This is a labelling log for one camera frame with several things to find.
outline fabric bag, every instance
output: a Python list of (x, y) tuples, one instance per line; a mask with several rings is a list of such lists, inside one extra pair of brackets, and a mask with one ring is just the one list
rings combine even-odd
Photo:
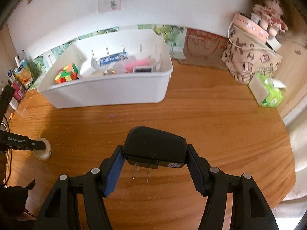
[(274, 75), (281, 55), (235, 25), (230, 30), (229, 38), (236, 46), (228, 41), (221, 59), (238, 82), (248, 84), (254, 73), (266, 77)]

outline doll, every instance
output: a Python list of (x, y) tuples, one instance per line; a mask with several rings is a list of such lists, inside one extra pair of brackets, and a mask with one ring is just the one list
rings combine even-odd
[(285, 0), (252, 0), (255, 3), (251, 20), (275, 37), (292, 26), (291, 11)]

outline black power adapter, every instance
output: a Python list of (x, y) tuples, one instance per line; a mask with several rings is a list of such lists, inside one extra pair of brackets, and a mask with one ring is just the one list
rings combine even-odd
[(157, 169), (159, 166), (181, 168), (185, 165), (187, 142), (183, 137), (144, 126), (133, 128), (127, 136), (122, 154), (129, 164)]

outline rubik's cube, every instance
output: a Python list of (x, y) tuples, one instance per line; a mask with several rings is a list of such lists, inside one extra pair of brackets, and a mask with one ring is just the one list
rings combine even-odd
[(74, 63), (70, 63), (68, 66), (62, 68), (56, 75), (54, 81), (57, 84), (61, 84), (67, 81), (77, 79), (78, 69)]

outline wooden table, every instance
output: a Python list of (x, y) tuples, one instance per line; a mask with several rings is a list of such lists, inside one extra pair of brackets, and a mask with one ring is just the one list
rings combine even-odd
[[(56, 109), (36, 90), (27, 93), (11, 130), (47, 138), (52, 156), (37, 160), (14, 151), (11, 186), (36, 179), (26, 208), (35, 215), (61, 174), (77, 176), (98, 167), (123, 144), (130, 129), (143, 125), (186, 138), (211, 166), (225, 173), (252, 174), (271, 208), (295, 183), (294, 160), (286, 128), (276, 109), (257, 105), (246, 85), (227, 71), (182, 66), (174, 62), (165, 100), (158, 104)], [(116, 190), (105, 205), (116, 229), (197, 229), (206, 198), (195, 190), (188, 169), (139, 167), (125, 163)], [(87, 229), (82, 196), (80, 220)], [(224, 226), (229, 226), (231, 195)]]

